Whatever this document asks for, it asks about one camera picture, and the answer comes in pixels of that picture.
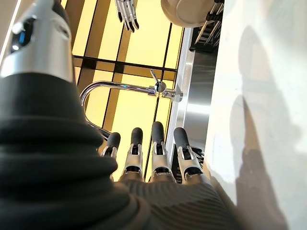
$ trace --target metal rack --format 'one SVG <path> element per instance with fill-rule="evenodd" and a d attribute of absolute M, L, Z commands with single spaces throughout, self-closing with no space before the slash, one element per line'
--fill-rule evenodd
<path fill-rule="evenodd" d="M 215 0 L 203 27 L 193 30 L 190 51 L 213 52 L 220 43 L 224 0 Z"/>

